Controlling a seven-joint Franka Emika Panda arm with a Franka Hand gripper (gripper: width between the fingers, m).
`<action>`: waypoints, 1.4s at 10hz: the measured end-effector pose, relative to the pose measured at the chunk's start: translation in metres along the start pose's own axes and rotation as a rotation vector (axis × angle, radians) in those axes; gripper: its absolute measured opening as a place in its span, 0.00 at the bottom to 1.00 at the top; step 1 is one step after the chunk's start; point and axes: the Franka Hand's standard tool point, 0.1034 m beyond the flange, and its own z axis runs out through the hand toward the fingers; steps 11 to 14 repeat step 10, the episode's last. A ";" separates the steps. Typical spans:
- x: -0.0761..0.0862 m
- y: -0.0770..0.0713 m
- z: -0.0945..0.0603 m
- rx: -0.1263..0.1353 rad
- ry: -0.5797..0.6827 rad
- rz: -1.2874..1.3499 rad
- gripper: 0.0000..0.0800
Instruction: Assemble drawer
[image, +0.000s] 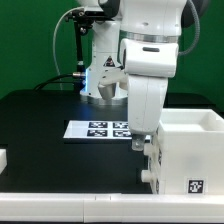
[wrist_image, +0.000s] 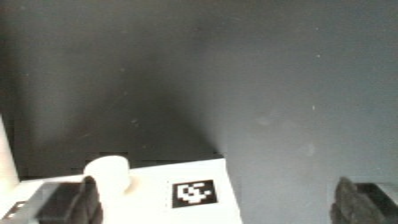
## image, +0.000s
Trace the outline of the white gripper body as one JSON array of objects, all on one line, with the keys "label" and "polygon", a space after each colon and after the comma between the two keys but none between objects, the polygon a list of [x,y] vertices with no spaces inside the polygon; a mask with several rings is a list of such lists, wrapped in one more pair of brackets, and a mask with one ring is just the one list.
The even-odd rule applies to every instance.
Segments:
[{"label": "white gripper body", "polygon": [[128,76],[128,126],[132,134],[155,133],[167,87],[167,78]]}]

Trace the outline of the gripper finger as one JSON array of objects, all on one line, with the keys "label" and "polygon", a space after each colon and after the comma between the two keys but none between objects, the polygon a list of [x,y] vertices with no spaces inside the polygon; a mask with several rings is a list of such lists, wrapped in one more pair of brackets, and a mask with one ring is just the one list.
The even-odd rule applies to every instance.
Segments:
[{"label": "gripper finger", "polygon": [[133,134],[132,135],[132,149],[134,151],[143,151],[145,144],[145,135]]}]

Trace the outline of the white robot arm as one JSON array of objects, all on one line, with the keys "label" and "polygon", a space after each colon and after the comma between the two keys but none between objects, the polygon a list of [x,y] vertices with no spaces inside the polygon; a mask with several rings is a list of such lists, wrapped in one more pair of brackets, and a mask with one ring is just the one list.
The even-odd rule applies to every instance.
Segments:
[{"label": "white robot arm", "polygon": [[78,0],[83,17],[93,23],[93,56],[81,96],[96,102],[128,101],[132,148],[158,128],[168,80],[175,76],[181,52],[178,39],[194,26],[211,0]]}]

